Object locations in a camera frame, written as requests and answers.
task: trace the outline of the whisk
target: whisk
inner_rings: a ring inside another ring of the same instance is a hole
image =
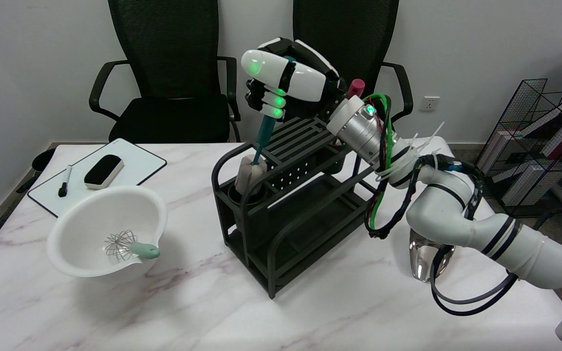
[[[118,235],[110,234],[105,242],[109,244],[105,247],[105,254],[116,256],[123,261],[129,260],[132,255],[138,255],[147,260],[152,260],[160,255],[156,246],[138,242],[138,237],[130,230],[122,231]]]

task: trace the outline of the white marble surface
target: white marble surface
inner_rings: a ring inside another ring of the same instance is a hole
[[[562,302],[526,282],[480,315],[442,312],[430,287],[411,276],[404,221],[387,240],[357,229],[270,300],[220,233],[210,173],[236,146],[144,146],[168,160],[143,186],[167,202],[169,221],[162,256],[132,284],[56,271],[45,255],[56,219],[24,198],[0,231],[0,351],[562,350],[554,333]],[[42,179],[97,147],[58,147]],[[427,150],[438,147],[448,152],[441,138]],[[225,166],[225,178],[238,162]],[[381,222],[401,197],[388,189]],[[478,217],[490,214],[483,203]],[[459,248],[440,286],[471,297],[503,276],[489,258]]]

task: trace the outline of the whisk wire head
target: whisk wire head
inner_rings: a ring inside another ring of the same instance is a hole
[[[137,241],[138,237],[129,229],[120,232],[118,235],[110,234],[108,240],[105,241],[108,244],[107,247],[105,247],[105,254],[108,256],[113,255],[116,256],[116,258],[127,261],[133,254],[129,247]]]

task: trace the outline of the white bowl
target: white bowl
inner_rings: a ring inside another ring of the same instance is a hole
[[[133,255],[119,261],[105,254],[107,237],[130,229],[138,242],[159,247],[166,227],[166,204],[139,186],[109,187],[85,198],[62,215],[47,238],[47,257],[61,273],[127,282],[147,273],[157,259]]]

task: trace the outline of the mesh chair back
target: mesh chair back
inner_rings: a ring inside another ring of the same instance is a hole
[[[319,51],[346,83],[374,93],[390,46],[399,0],[294,0],[294,40]]]
[[[108,0],[143,98],[220,94],[217,0]]]

